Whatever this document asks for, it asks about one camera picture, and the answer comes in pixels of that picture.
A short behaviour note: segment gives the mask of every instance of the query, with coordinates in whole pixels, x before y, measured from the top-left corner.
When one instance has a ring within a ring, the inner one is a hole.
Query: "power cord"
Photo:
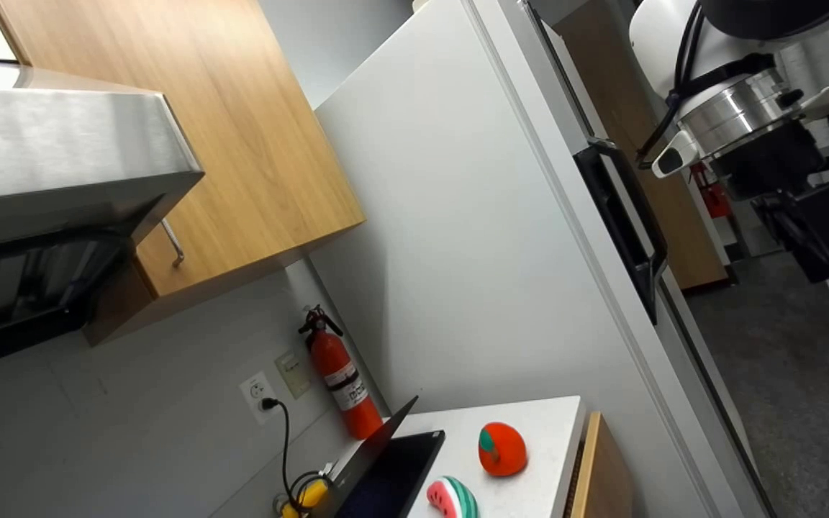
[[[302,505],[296,500],[293,487],[296,487],[308,471],[302,471],[293,484],[287,482],[287,459],[292,459],[292,408],[287,408],[282,400],[273,400],[273,398],[264,398],[264,400],[262,400],[262,412],[270,412],[270,408],[276,408],[276,405],[282,408],[279,484],[282,484],[282,489],[286,489],[292,506],[293,506],[296,513],[305,515],[308,506],[302,506]]]

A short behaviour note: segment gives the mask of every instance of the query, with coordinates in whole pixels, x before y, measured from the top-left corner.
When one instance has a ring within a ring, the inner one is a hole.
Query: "red ball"
[[[528,470],[528,444],[506,423],[488,423],[479,434],[479,460],[493,479],[513,479]]]

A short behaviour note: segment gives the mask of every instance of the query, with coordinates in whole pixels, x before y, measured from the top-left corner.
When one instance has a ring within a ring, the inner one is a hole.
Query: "yellow object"
[[[326,479],[316,479],[312,484],[305,484],[296,496],[296,500],[305,506],[305,510],[315,510],[316,505],[323,505],[328,499],[328,482]],[[279,506],[279,518],[302,518],[299,510],[293,510],[292,500],[286,500]]]

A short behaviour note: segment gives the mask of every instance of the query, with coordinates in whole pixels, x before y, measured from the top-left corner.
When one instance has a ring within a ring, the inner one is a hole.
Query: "electrical outlet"
[[[302,364],[296,351],[286,351],[282,358],[276,358],[276,372],[279,372],[279,379],[292,388],[293,400],[312,388],[308,366]]]
[[[276,408],[262,408],[264,398],[276,398],[264,372],[250,374],[243,385],[243,398],[259,425],[270,421]]]

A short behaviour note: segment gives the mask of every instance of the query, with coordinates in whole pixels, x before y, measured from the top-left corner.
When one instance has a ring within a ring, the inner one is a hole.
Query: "cabinet handle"
[[[164,231],[167,243],[177,248],[177,263],[172,266],[178,269],[184,263],[182,240],[178,240],[172,221],[167,221],[167,218],[161,218],[161,231]]]

